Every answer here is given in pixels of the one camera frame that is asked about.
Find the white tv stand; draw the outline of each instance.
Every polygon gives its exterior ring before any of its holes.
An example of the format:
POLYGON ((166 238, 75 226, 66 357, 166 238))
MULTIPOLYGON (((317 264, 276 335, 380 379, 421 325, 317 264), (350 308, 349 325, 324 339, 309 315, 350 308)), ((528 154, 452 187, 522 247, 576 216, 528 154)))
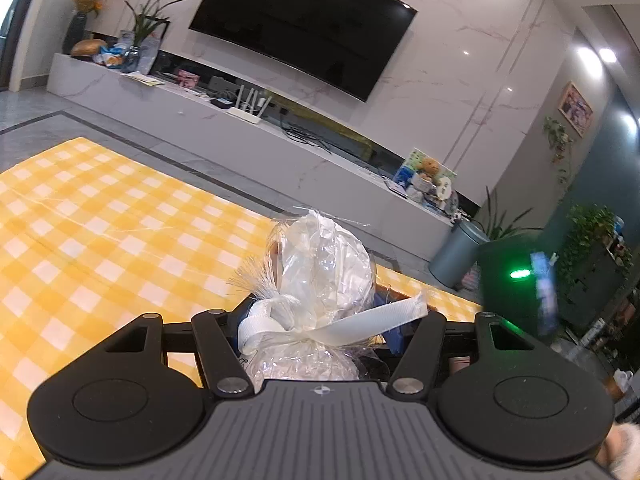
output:
POLYGON ((382 179, 339 155, 251 124, 179 86, 146 87, 120 72, 56 54, 47 90, 196 153, 425 260, 450 222, 389 191, 382 179))

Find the baseboard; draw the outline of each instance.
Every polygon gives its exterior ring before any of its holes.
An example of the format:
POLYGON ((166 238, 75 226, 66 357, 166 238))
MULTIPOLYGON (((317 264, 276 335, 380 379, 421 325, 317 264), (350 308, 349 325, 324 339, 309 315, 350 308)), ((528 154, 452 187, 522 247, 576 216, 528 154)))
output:
POLYGON ((36 86, 46 86, 48 80, 49 74, 25 77, 20 81, 20 90, 26 90, 27 88, 36 88, 36 86))

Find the gray ribbed panel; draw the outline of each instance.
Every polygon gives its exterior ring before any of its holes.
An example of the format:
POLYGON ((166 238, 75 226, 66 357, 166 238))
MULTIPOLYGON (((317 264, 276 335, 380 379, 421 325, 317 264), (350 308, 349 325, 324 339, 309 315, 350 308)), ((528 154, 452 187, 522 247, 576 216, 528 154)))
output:
POLYGON ((375 383, 267 383, 221 403, 200 434, 170 455, 119 471, 49 463, 33 480, 605 480, 594 463, 512 471, 458 449, 421 404, 375 383), (331 392, 319 395, 316 386, 331 392))

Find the black tv screen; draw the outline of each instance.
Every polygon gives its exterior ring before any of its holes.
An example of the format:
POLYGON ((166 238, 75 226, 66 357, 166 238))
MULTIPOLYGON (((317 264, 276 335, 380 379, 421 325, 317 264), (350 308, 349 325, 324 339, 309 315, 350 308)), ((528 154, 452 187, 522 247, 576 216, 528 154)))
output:
POLYGON ((203 0, 191 28, 366 101, 415 15, 400 0, 203 0))

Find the ceiling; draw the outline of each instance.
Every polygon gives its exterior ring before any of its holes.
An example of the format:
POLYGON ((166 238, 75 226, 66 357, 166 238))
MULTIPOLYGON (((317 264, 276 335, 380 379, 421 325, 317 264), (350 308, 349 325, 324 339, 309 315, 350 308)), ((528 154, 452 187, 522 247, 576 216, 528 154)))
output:
POLYGON ((597 51, 610 48, 606 64, 629 106, 640 118, 640 0, 554 0, 597 51))

